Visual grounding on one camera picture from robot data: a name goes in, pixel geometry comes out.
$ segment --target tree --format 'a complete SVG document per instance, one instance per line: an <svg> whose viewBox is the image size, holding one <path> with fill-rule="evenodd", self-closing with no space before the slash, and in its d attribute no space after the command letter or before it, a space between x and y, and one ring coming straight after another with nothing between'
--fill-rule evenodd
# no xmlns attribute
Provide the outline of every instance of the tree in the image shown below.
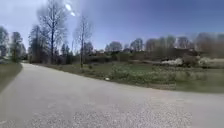
<svg viewBox="0 0 224 128"><path fill-rule="evenodd" d="M0 57L5 56L7 52L6 44L9 41L7 30L0 26Z"/></svg>
<svg viewBox="0 0 224 128"><path fill-rule="evenodd" d="M48 61L49 45L46 35L46 29L41 29L38 25L33 26L29 35L28 54L30 62L42 63Z"/></svg>
<svg viewBox="0 0 224 128"><path fill-rule="evenodd" d="M110 52L118 52L118 51L121 51L122 50L122 45L121 45L120 42L113 41L108 46L108 50Z"/></svg>
<svg viewBox="0 0 224 128"><path fill-rule="evenodd" d="M110 45L106 45L106 47L105 47L105 52L110 52L111 50L110 50Z"/></svg>
<svg viewBox="0 0 224 128"><path fill-rule="evenodd" d="M145 43L145 50L146 51L154 51L156 48L157 39L149 39Z"/></svg>
<svg viewBox="0 0 224 128"><path fill-rule="evenodd" d="M209 33L198 34L195 42L199 51L207 54L211 54L214 51L215 39Z"/></svg>
<svg viewBox="0 0 224 128"><path fill-rule="evenodd" d="M25 46L24 46L23 43L20 44L20 48L21 48L21 50L20 50L20 56L21 57L26 56L26 48L25 48Z"/></svg>
<svg viewBox="0 0 224 128"><path fill-rule="evenodd" d="M167 48L174 48L175 42L176 42L176 38L174 36L168 36L166 38L166 47Z"/></svg>
<svg viewBox="0 0 224 128"><path fill-rule="evenodd" d="M66 36L66 14L63 4L59 0L48 0L47 6L38 11L38 18L42 28L46 29L50 41L51 63L54 60L54 48L64 41Z"/></svg>
<svg viewBox="0 0 224 128"><path fill-rule="evenodd" d="M156 47L158 48L166 48L166 38L165 37L160 37L158 40L157 40L157 43L156 43Z"/></svg>
<svg viewBox="0 0 224 128"><path fill-rule="evenodd" d="M91 42L84 43L83 55L86 57L93 53L93 45Z"/></svg>
<svg viewBox="0 0 224 128"><path fill-rule="evenodd" d="M22 37L19 32L13 32L10 44L11 59L13 62L18 62L21 53Z"/></svg>
<svg viewBox="0 0 224 128"><path fill-rule="evenodd" d="M224 34L219 34L217 36L217 41L216 44L214 44L215 46L215 51L216 51L216 55L218 57L224 57Z"/></svg>
<svg viewBox="0 0 224 128"><path fill-rule="evenodd" d="M0 26L0 45L5 45L6 43L8 43L9 41L9 34L7 32L7 30Z"/></svg>
<svg viewBox="0 0 224 128"><path fill-rule="evenodd" d="M129 49L129 44L125 44L125 45L124 45L124 50L125 50L125 49Z"/></svg>
<svg viewBox="0 0 224 128"><path fill-rule="evenodd" d="M143 50L143 40L141 38L136 39L131 43L131 48L134 51L142 51Z"/></svg>
<svg viewBox="0 0 224 128"><path fill-rule="evenodd" d="M81 19L79 21L79 25L75 30L75 38L78 43L81 44L81 51L80 51L80 65L81 68L83 68L83 47L84 43L87 42L87 40L91 37L91 23L87 17L86 14L83 14L81 16Z"/></svg>
<svg viewBox="0 0 224 128"><path fill-rule="evenodd" d="M65 64L70 64L71 63L71 53L69 51L70 51L70 49L69 49L68 44L66 42L61 47L63 63L65 63Z"/></svg>
<svg viewBox="0 0 224 128"><path fill-rule="evenodd" d="M179 37L177 42L178 42L178 47L181 49L189 49L190 47L190 41L185 36Z"/></svg>
<svg viewBox="0 0 224 128"><path fill-rule="evenodd" d="M61 64L61 58L59 56L59 50L57 47L54 47L54 58L53 59L56 64Z"/></svg>

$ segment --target leafless tree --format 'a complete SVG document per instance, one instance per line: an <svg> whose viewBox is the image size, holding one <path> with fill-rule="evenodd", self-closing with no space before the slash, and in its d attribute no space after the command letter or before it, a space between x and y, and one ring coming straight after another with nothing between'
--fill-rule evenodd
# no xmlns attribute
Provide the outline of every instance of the leafless tree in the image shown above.
<svg viewBox="0 0 224 128"><path fill-rule="evenodd" d="M129 49L129 44L124 44L124 50Z"/></svg>
<svg viewBox="0 0 224 128"><path fill-rule="evenodd" d="M9 41L9 34L7 32L7 30L0 26L0 45L5 45L8 43Z"/></svg>
<svg viewBox="0 0 224 128"><path fill-rule="evenodd" d="M51 63L53 63L54 48L66 37L66 13L60 0L48 0L46 6L38 11L38 19L42 28L46 29L50 42Z"/></svg>
<svg viewBox="0 0 224 128"><path fill-rule="evenodd" d="M76 41L81 44L81 51L80 51L80 64L81 68L83 68L83 47L84 43L88 41L88 39L92 35L92 24L89 21L89 18L86 14L81 15L79 24L77 28L75 29L75 39Z"/></svg>
<svg viewBox="0 0 224 128"><path fill-rule="evenodd" d="M178 38L178 46L179 48L181 49L189 49L189 46L190 46L190 41L187 37L185 36L181 36Z"/></svg>
<svg viewBox="0 0 224 128"><path fill-rule="evenodd" d="M217 50L214 48L215 39L211 33L199 33L195 42L199 51L211 54Z"/></svg>
<svg viewBox="0 0 224 128"><path fill-rule="evenodd" d="M143 50L143 40L141 38L137 38L135 41L131 43L131 48L134 51L142 51Z"/></svg>
<svg viewBox="0 0 224 128"><path fill-rule="evenodd" d="M111 50L110 50L110 45L106 45L106 47L105 47L105 52L110 52Z"/></svg>
<svg viewBox="0 0 224 128"><path fill-rule="evenodd" d="M147 40L146 41L146 43L145 43L145 50L146 51L154 51L155 50L155 48L156 48L156 43L157 43L158 41L157 41L157 39L149 39L149 40Z"/></svg>
<svg viewBox="0 0 224 128"><path fill-rule="evenodd" d="M13 62L18 62L21 53L22 37L19 32L13 32L10 44L10 54Z"/></svg>
<svg viewBox="0 0 224 128"><path fill-rule="evenodd" d="M118 52L122 50L122 45L120 42L113 41L109 44L109 47L106 48L106 50L109 50L110 52Z"/></svg>
<svg viewBox="0 0 224 128"><path fill-rule="evenodd" d="M49 44L47 42L48 32L34 25L29 35L30 47L28 50L30 62L46 62L49 59Z"/></svg>
<svg viewBox="0 0 224 128"><path fill-rule="evenodd" d="M174 48L174 44L176 42L176 38L174 36L166 37L166 48Z"/></svg>

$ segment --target sky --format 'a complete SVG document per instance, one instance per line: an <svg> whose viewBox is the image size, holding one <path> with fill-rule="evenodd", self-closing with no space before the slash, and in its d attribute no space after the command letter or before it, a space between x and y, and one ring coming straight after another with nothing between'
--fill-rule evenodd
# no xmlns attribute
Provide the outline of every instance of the sky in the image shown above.
<svg viewBox="0 0 224 128"><path fill-rule="evenodd" d="M36 11L47 0L0 0L0 25L9 33L18 31L29 46L28 35L38 24ZM146 41L160 36L194 36L199 32L224 32L223 0L63 0L68 18L68 42L81 12L93 25L91 42L95 49L136 38Z"/></svg>

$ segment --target grassy field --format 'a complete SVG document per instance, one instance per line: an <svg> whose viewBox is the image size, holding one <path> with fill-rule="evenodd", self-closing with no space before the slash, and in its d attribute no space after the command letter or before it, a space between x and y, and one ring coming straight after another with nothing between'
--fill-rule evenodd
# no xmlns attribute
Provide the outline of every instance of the grassy field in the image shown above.
<svg viewBox="0 0 224 128"><path fill-rule="evenodd" d="M65 72L136 86L195 92L224 92L224 70L107 63L85 65L44 65Z"/></svg>
<svg viewBox="0 0 224 128"><path fill-rule="evenodd" d="M0 92L22 69L21 64L0 64Z"/></svg>

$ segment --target bush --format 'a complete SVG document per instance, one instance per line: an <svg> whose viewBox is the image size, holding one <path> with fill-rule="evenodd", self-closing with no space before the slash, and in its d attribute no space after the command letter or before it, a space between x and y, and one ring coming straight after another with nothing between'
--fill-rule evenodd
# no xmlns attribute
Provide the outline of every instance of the bush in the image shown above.
<svg viewBox="0 0 224 128"><path fill-rule="evenodd" d="M178 58L176 60L168 60L168 61L163 61L162 64L168 64L172 66L179 66L183 64L182 59Z"/></svg>
<svg viewBox="0 0 224 128"><path fill-rule="evenodd" d="M117 55L117 60L127 62L128 60L130 60L130 53L119 53Z"/></svg>
<svg viewBox="0 0 224 128"><path fill-rule="evenodd" d="M89 69L93 69L93 66L91 64L88 65Z"/></svg>
<svg viewBox="0 0 224 128"><path fill-rule="evenodd" d="M111 61L110 56L91 56L88 59L86 59L86 63L106 63L110 61Z"/></svg>
<svg viewBox="0 0 224 128"><path fill-rule="evenodd" d="M197 63L198 63L197 57L184 55L184 57L183 57L183 66L194 67L194 66L197 65Z"/></svg>
<svg viewBox="0 0 224 128"><path fill-rule="evenodd" d="M224 59L203 57L198 61L198 65L203 68L224 68Z"/></svg>
<svg viewBox="0 0 224 128"><path fill-rule="evenodd" d="M133 52L131 55L130 55L130 58L132 60L144 60L145 58L147 58L147 52Z"/></svg>

